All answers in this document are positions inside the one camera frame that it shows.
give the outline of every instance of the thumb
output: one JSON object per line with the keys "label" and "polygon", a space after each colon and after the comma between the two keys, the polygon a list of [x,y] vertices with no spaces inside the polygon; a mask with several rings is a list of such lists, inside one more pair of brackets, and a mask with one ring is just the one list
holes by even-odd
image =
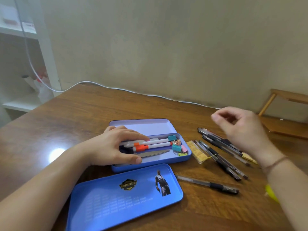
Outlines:
{"label": "thumb", "polygon": [[138,155],[119,152],[119,154],[115,157],[115,161],[115,164],[140,164],[142,159]]}
{"label": "thumb", "polygon": [[233,124],[229,123],[219,114],[214,113],[211,115],[211,118],[226,134],[228,134],[231,131]]}

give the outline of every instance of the person's left hand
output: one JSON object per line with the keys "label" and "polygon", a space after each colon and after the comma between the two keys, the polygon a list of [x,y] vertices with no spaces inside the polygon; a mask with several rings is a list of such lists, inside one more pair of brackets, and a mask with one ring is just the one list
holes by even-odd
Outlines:
{"label": "person's left hand", "polygon": [[86,154],[90,165],[140,164],[142,162],[140,156],[119,151],[119,144],[122,141],[131,140],[149,140],[149,138],[125,126],[117,128],[109,126],[103,134],[79,143],[76,147]]}

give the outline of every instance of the black and gold logo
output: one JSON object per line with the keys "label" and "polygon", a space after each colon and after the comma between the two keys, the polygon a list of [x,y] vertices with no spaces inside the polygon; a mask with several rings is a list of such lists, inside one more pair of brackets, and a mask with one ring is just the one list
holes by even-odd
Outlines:
{"label": "black and gold logo", "polygon": [[131,190],[135,187],[135,185],[137,184],[137,181],[134,181],[132,179],[126,179],[124,182],[122,182],[121,185],[119,185],[121,187],[121,189],[124,190]]}

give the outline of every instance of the wooden leg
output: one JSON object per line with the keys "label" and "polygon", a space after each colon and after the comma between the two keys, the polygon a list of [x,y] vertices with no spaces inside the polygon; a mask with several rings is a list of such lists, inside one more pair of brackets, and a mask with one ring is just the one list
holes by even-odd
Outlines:
{"label": "wooden leg", "polygon": [[262,116],[262,114],[265,112],[265,110],[268,108],[268,106],[272,103],[272,101],[275,99],[277,95],[276,94],[272,94],[271,97],[269,98],[269,100],[267,101],[267,103],[264,105],[264,107],[262,108],[261,112],[258,114],[259,116]]}

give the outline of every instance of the scissors blade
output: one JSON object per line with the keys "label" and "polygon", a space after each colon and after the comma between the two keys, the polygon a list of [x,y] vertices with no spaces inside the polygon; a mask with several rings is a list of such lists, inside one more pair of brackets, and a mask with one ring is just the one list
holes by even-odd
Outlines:
{"label": "scissors blade", "polygon": [[147,157],[147,156],[152,156],[152,155],[159,155],[162,153],[166,153],[169,150],[161,150],[161,151],[148,151],[148,152],[144,152],[144,153],[134,153],[134,155],[139,155],[141,158],[143,157]]}

